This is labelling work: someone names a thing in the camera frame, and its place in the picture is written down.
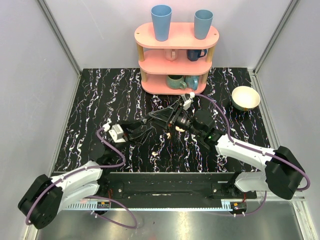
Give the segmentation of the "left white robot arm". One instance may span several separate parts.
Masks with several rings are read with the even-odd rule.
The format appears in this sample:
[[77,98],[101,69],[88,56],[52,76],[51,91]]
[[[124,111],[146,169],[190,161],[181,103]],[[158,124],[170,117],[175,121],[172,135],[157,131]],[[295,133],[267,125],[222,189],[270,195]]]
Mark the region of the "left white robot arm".
[[46,227],[69,205],[89,196],[103,198],[108,193],[107,174],[123,167],[122,148],[143,144],[152,131],[146,121],[104,124],[97,130],[97,140],[89,147],[89,160],[83,166],[61,175],[38,176],[18,203],[25,223],[38,230]]

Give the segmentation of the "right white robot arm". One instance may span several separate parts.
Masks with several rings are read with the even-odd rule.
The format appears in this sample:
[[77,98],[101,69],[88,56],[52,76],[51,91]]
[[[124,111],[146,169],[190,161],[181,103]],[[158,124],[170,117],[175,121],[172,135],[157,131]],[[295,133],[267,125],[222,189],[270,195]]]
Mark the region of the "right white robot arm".
[[284,200],[293,198],[302,179],[307,176],[287,147],[265,148],[235,139],[229,129],[223,133],[215,127],[210,112],[200,109],[189,116],[186,109],[190,103],[190,100],[177,100],[166,108],[149,112],[146,118],[165,129],[175,127],[188,131],[207,150],[215,149],[219,155],[257,168],[257,172],[234,174],[227,185],[230,197],[236,199],[249,191],[270,191]]

